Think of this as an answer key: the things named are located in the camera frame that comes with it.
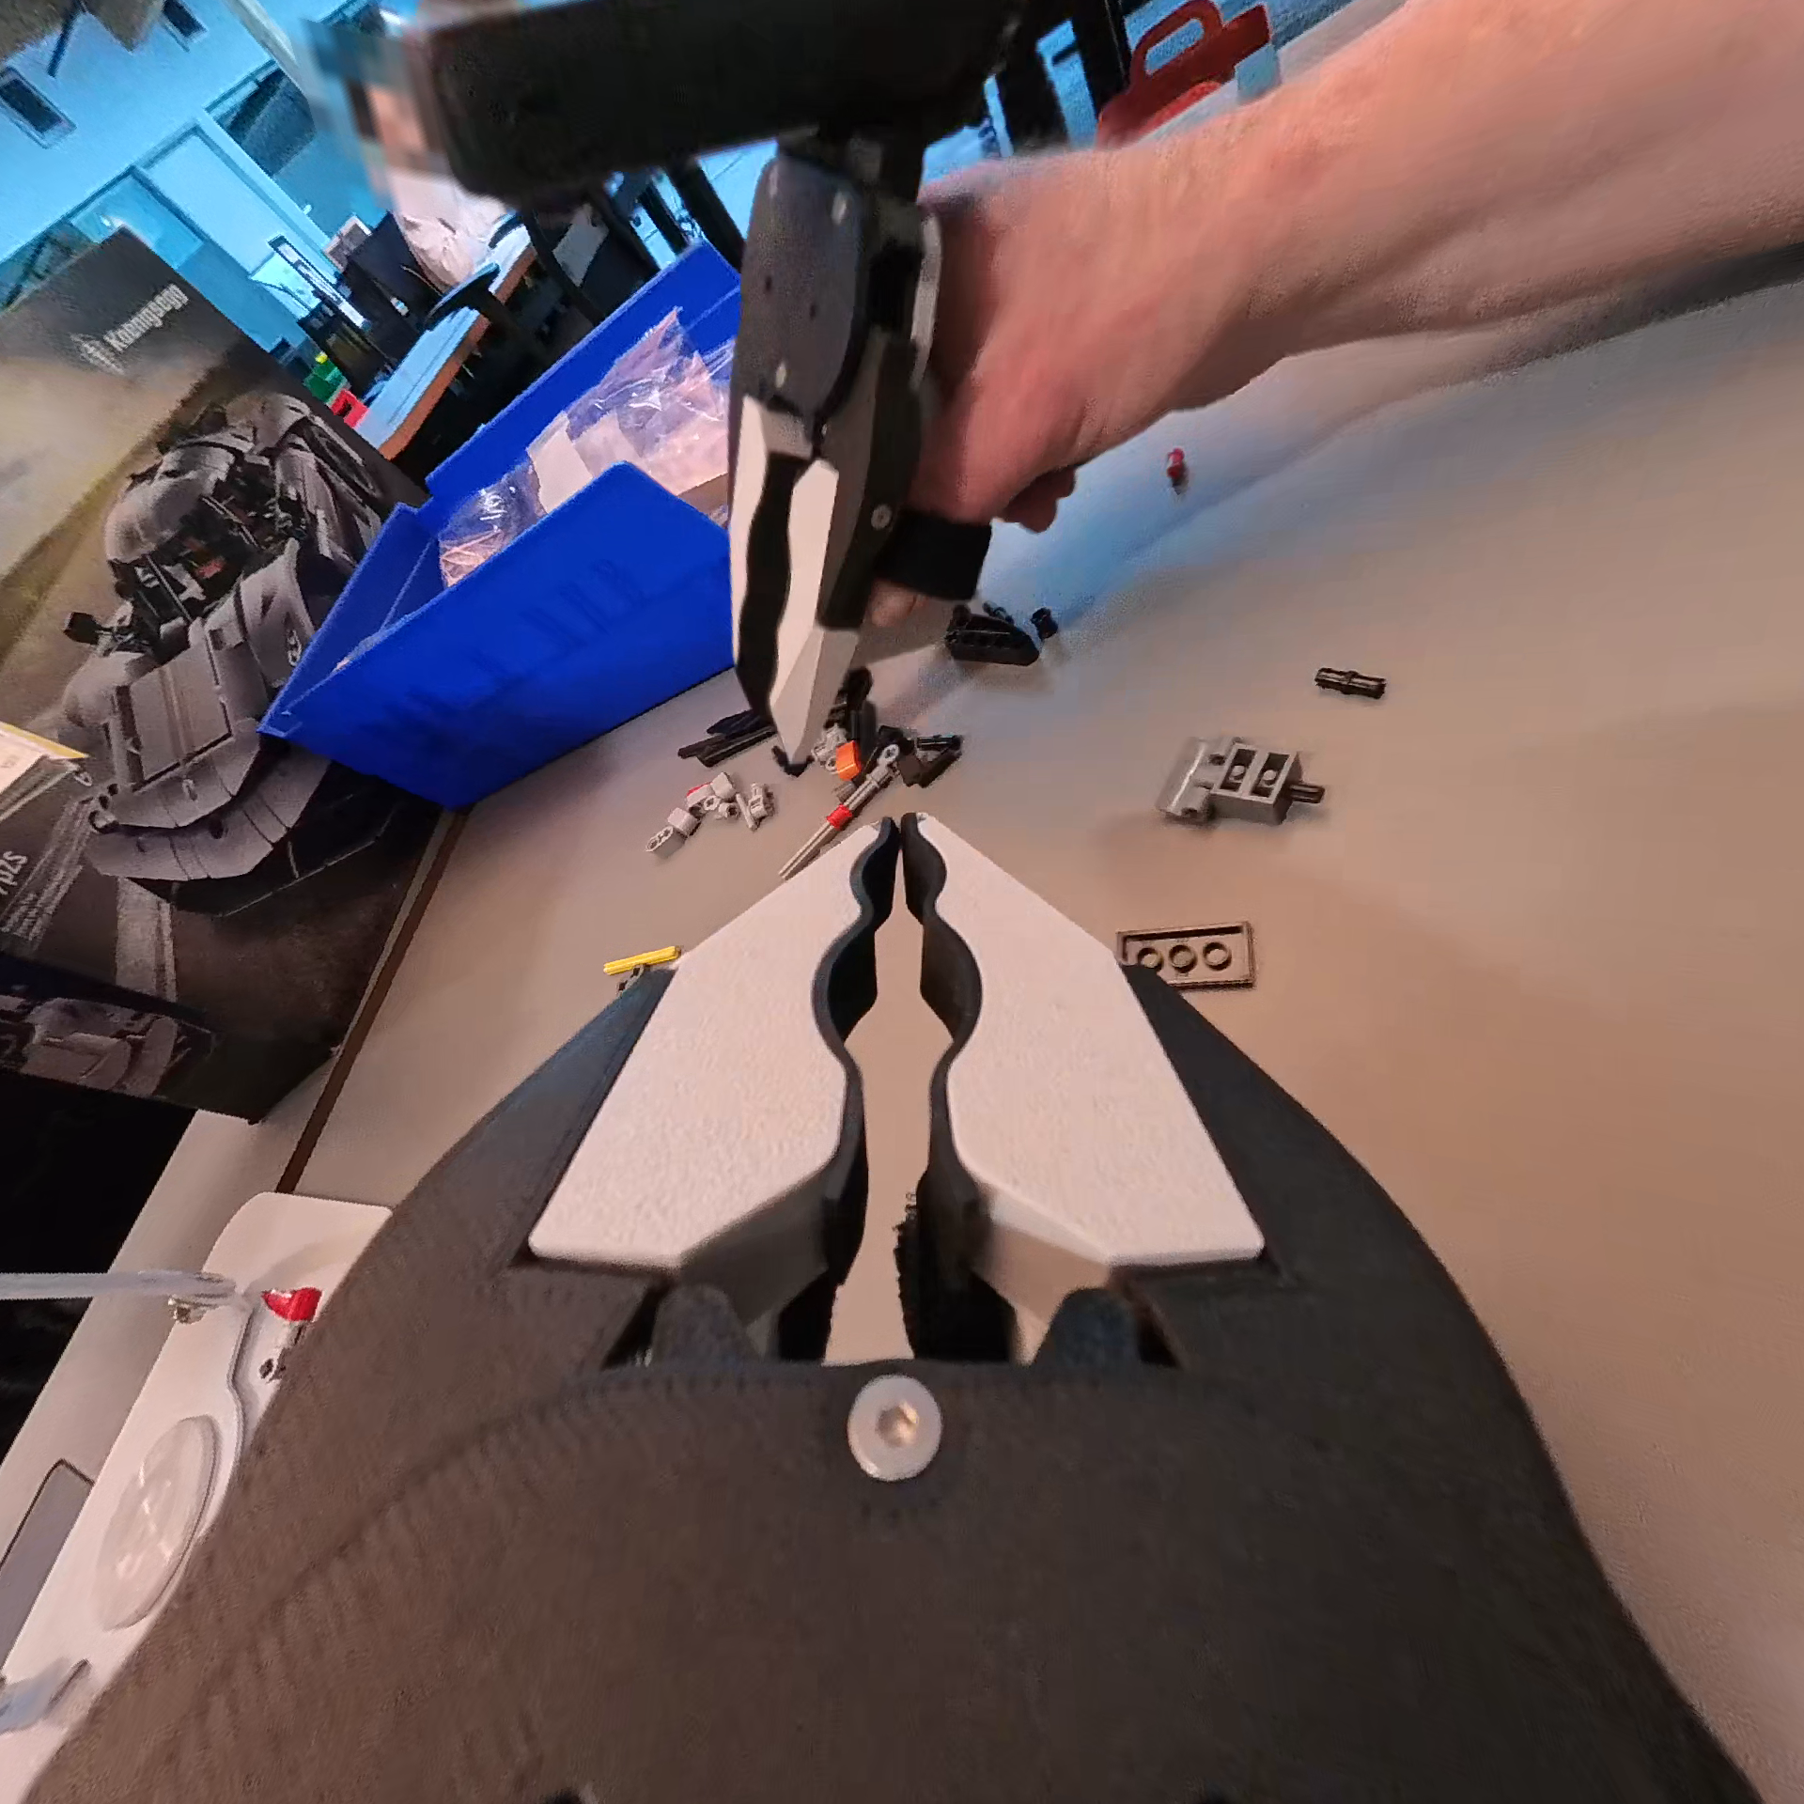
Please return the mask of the orange plastic object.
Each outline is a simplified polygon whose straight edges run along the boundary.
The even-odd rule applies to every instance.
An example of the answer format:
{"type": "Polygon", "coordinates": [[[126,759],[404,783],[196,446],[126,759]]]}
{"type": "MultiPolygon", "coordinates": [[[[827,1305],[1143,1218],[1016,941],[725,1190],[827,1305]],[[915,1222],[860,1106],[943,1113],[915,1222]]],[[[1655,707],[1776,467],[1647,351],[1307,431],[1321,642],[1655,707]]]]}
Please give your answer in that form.
{"type": "Polygon", "coordinates": [[[1264,4],[1235,13],[1214,2],[1174,6],[1133,47],[1124,91],[1097,112],[1097,146],[1130,144],[1172,123],[1240,84],[1243,64],[1272,45],[1264,4]]]}

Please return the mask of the cluster of light grey connectors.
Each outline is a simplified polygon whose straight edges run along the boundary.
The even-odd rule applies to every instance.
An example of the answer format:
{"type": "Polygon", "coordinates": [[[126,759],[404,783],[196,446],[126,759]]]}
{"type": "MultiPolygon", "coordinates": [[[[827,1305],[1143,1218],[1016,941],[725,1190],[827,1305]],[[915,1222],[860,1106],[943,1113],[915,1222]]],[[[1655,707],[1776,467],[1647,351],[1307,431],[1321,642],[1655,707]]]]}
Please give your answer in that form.
{"type": "Polygon", "coordinates": [[[739,823],[748,830],[760,830],[774,815],[775,789],[766,782],[744,782],[733,770],[716,770],[668,812],[664,825],[647,841],[647,853],[664,858],[709,825],[739,823]]]}

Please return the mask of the person's right hand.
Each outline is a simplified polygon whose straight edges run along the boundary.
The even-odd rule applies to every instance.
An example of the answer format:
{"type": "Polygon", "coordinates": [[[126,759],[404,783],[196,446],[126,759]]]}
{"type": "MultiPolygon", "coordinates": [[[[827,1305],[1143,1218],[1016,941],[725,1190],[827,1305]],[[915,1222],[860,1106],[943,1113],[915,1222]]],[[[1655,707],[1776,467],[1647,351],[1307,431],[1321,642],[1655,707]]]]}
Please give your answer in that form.
{"type": "Polygon", "coordinates": [[[949,175],[910,504],[1041,532],[1075,472],[1302,346],[1254,119],[949,175]]]}

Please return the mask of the pile of black lego pieces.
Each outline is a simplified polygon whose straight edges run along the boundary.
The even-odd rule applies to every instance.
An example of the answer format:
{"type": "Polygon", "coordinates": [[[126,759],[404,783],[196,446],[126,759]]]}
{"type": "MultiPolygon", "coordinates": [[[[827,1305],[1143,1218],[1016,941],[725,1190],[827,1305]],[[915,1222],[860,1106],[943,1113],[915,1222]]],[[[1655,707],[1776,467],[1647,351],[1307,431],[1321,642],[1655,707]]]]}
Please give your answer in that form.
{"type": "Polygon", "coordinates": [[[710,770],[744,752],[770,742],[774,759],[787,774],[802,774],[805,769],[823,769],[837,782],[832,763],[836,748],[843,741],[855,741],[861,748],[865,769],[871,764],[879,749],[889,742],[897,742],[901,748],[901,756],[896,766],[896,778],[909,786],[927,786],[936,782],[963,756],[959,735],[929,735],[884,724],[871,699],[870,670],[855,668],[843,681],[834,707],[827,712],[827,724],[809,752],[787,753],[780,745],[775,745],[775,724],[756,708],[744,708],[716,720],[705,735],[683,742],[683,748],[678,748],[678,757],[693,759],[710,770]]]}

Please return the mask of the grey lego block assembly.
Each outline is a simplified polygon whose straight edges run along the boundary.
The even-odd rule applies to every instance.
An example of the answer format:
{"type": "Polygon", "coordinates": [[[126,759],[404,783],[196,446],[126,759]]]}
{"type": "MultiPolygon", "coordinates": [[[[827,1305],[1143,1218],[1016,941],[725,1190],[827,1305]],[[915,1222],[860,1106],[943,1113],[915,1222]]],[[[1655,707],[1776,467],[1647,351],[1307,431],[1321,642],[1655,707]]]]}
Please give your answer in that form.
{"type": "Polygon", "coordinates": [[[1191,739],[1167,774],[1156,808],[1168,821],[1189,825],[1282,825],[1296,810],[1284,797],[1293,779],[1307,782],[1297,753],[1242,736],[1191,739]]]}

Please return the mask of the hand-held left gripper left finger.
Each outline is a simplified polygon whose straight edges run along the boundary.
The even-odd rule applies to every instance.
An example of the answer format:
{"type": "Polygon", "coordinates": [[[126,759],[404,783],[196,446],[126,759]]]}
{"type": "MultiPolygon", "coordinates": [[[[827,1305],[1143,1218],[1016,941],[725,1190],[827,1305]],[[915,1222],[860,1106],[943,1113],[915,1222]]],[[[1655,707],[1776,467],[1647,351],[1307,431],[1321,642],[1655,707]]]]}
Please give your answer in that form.
{"type": "Polygon", "coordinates": [[[900,833],[855,826],[610,1006],[645,1014],[533,1223],[554,1263],[721,1291],[784,1360],[824,1357],[863,1240],[865,1095],[848,1037],[900,833]]]}

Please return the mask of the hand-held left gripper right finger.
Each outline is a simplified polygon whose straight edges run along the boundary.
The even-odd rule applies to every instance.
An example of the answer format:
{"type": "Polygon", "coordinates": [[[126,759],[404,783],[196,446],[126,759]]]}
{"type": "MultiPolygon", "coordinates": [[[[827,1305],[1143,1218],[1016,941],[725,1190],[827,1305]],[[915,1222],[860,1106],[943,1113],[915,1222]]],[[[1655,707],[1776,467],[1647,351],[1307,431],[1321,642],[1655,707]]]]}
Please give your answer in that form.
{"type": "Polygon", "coordinates": [[[1259,1260],[1264,1234],[1116,956],[910,813],[900,869],[919,992],[949,1043],[897,1234],[912,1351],[1005,1362],[1028,1318],[1143,1274],[1259,1260]]]}

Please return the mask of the blue plastic bin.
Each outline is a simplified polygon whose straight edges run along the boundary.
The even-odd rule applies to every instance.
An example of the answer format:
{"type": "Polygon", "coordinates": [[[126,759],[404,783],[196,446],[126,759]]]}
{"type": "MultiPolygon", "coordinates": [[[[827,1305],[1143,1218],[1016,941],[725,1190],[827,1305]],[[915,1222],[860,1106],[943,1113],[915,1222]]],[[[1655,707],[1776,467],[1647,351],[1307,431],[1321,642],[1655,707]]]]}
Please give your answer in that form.
{"type": "Polygon", "coordinates": [[[737,333],[737,270],[693,244],[489,418],[399,504],[259,724],[441,806],[477,803],[733,665],[730,539],[632,466],[601,472],[470,575],[439,532],[551,418],[677,314],[696,349],[737,333]]]}

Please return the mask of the cluster of black lego beams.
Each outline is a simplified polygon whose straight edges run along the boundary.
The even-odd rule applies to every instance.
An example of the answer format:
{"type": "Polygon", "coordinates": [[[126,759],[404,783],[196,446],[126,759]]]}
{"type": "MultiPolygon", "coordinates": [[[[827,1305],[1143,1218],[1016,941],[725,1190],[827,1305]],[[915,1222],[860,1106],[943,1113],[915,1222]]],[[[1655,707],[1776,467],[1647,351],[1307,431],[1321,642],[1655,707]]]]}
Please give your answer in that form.
{"type": "Polygon", "coordinates": [[[1047,607],[1031,612],[1028,622],[1007,610],[958,602],[943,631],[944,653],[959,665],[1026,668],[1041,660],[1061,622],[1047,607]]]}

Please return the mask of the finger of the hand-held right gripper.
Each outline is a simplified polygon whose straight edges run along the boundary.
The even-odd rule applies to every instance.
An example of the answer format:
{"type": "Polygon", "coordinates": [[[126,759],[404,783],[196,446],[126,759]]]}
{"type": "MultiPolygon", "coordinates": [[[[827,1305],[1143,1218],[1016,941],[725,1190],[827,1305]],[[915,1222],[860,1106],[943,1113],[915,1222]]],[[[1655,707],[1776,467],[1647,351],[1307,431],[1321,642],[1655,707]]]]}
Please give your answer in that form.
{"type": "Polygon", "coordinates": [[[834,463],[809,461],[787,510],[770,720],[789,764],[820,739],[865,618],[865,575],[851,558],[857,531],[842,484],[834,463]]]}
{"type": "Polygon", "coordinates": [[[727,524],[735,670],[748,702],[769,720],[787,583],[787,510],[809,461],[816,460],[796,417],[753,398],[737,399],[727,524]]]}

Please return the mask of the long grey lego axle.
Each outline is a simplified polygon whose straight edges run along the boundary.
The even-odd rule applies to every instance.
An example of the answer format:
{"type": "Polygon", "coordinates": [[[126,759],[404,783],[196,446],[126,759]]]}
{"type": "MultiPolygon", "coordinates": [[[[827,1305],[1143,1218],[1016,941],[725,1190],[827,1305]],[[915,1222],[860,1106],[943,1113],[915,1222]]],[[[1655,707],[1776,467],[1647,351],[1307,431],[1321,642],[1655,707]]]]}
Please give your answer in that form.
{"type": "Polygon", "coordinates": [[[846,829],[868,810],[868,806],[889,788],[891,779],[896,778],[900,756],[901,748],[897,742],[886,742],[883,749],[879,749],[863,774],[857,782],[853,782],[846,794],[827,812],[823,825],[780,868],[780,885],[793,881],[796,873],[802,873],[802,869],[809,868],[827,849],[840,841],[846,829]]]}

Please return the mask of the dark printed lego box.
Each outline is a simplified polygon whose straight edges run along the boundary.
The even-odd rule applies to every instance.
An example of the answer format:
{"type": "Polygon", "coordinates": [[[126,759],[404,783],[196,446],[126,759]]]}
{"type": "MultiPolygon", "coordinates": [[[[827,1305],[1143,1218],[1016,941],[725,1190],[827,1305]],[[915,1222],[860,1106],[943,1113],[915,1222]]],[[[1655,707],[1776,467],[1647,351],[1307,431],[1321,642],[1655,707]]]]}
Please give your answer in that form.
{"type": "Polygon", "coordinates": [[[341,1049],[442,812],[259,724],[419,490],[137,233],[5,309],[5,1068],[257,1120],[341,1049]]]}

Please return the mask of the black lego plate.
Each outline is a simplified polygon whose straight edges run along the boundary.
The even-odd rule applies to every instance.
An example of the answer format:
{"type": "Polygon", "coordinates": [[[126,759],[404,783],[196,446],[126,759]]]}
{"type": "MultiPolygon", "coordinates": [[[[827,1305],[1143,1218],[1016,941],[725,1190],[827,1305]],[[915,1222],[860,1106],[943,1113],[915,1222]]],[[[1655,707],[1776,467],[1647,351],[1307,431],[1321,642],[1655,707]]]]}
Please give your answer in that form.
{"type": "Polygon", "coordinates": [[[1250,987],[1257,982],[1257,947],[1245,922],[1118,932],[1115,952],[1118,963],[1143,969],[1183,992],[1250,987]]]}

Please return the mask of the person's right forearm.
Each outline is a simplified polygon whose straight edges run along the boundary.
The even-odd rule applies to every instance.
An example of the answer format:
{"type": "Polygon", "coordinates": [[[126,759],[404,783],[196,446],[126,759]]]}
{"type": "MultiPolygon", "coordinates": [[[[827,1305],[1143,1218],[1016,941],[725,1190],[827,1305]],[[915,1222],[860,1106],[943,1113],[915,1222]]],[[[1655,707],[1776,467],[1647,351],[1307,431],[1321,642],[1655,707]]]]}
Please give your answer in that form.
{"type": "Polygon", "coordinates": [[[1181,406],[1799,244],[1799,4],[1404,4],[1197,149],[1181,406]]]}

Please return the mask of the clear plastic bags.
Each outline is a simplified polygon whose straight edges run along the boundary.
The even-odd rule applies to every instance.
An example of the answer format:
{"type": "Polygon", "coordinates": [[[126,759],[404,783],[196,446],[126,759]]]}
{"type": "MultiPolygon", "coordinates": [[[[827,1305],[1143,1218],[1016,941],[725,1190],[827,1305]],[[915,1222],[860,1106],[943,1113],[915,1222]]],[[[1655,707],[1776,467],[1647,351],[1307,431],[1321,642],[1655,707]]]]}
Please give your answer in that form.
{"type": "Polygon", "coordinates": [[[456,583],[613,467],[636,467],[723,526],[730,519],[730,380],[737,341],[699,349],[677,312],[475,487],[436,534],[456,583]]]}

